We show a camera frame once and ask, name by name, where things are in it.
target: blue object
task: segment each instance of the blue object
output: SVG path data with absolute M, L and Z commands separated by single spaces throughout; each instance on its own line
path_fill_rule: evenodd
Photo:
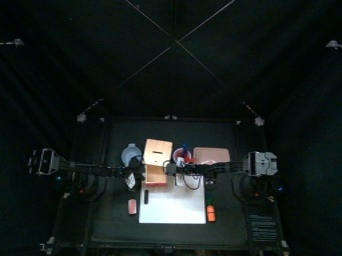
M 186 158 L 186 156 L 187 156 L 187 144 L 183 144 L 182 148 L 183 148 L 182 157 Z

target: cardboard box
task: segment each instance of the cardboard box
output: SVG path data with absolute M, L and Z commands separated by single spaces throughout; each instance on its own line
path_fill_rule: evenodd
M 162 140 L 147 139 L 144 147 L 146 185 L 166 186 L 164 174 L 166 161 L 171 159 L 172 143 Z

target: cable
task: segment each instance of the cable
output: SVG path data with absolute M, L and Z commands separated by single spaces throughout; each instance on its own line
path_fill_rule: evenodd
M 186 181 L 186 176 L 191 176 L 191 175 L 184 175 L 183 174 L 183 181 L 184 181 L 184 184 L 186 184 L 186 186 L 191 189 L 191 190 L 198 190 L 199 189 L 199 186 L 200 186 L 200 180 L 202 180 L 202 175 L 196 175 L 196 177 L 199 177 L 198 179 L 198 186 L 195 187 L 195 188 L 191 188 L 190 186 L 188 186 L 188 184 L 187 184 L 187 181 Z

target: red object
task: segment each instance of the red object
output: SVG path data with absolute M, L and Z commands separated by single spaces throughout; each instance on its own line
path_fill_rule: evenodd
M 128 200 L 128 214 L 136 214 L 136 200 Z
M 216 221 L 216 216 L 215 216 L 215 208 L 212 205 L 207 206 L 207 217 L 208 217 L 208 221 L 214 222 Z

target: black curtain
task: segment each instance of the black curtain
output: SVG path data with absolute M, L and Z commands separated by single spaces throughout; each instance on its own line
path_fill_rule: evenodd
M 342 52 L 319 65 L 267 122 L 287 186 L 280 213 L 294 255 L 342 255 Z

